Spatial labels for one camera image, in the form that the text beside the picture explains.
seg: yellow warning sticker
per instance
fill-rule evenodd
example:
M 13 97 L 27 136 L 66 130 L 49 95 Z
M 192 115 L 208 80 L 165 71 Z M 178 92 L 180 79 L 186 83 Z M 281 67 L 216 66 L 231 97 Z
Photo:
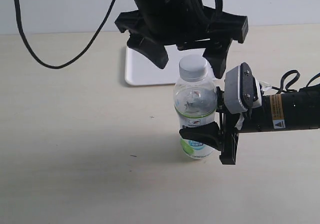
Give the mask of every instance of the yellow warning sticker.
M 270 107 L 274 129 L 286 128 L 281 94 L 270 96 Z

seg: white bottle cap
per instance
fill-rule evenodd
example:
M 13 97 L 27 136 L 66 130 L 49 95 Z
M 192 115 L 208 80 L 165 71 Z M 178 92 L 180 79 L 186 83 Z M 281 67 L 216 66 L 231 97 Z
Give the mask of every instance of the white bottle cap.
M 199 82 L 208 73 L 207 60 L 200 55 L 190 54 L 183 57 L 179 63 L 180 77 L 186 82 Z

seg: white wall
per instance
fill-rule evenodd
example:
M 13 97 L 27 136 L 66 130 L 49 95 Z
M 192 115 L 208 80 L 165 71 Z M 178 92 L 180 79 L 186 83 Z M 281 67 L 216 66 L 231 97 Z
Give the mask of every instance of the white wall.
M 111 0 L 20 0 L 26 33 L 94 31 Z M 320 22 L 320 0 L 224 0 L 227 12 L 249 16 L 250 25 Z M 213 6 L 213 0 L 204 0 Z M 121 11 L 133 0 L 117 0 L 104 30 L 117 30 Z M 13 0 L 0 0 L 0 34 L 17 33 Z

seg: clear plastic bottle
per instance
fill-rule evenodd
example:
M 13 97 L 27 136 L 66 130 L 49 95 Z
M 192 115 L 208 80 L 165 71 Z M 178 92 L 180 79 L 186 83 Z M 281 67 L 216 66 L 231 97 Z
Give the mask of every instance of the clear plastic bottle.
M 174 106 L 179 116 L 180 128 L 192 128 L 215 120 L 217 87 L 208 72 L 207 60 L 200 55 L 188 55 L 179 63 L 180 79 L 174 87 Z M 203 143 L 180 140 L 182 149 L 191 158 L 209 156 L 214 148 Z

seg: plastic bottle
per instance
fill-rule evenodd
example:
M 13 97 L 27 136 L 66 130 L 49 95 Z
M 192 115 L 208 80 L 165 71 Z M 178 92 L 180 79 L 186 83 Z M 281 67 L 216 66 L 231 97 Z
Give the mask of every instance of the plastic bottle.
M 192 128 L 215 120 L 217 87 L 208 72 L 208 62 L 200 55 L 188 55 L 179 63 L 180 79 L 174 87 L 174 106 L 180 128 Z M 209 156 L 214 148 L 203 143 L 181 138 L 184 152 L 191 158 Z

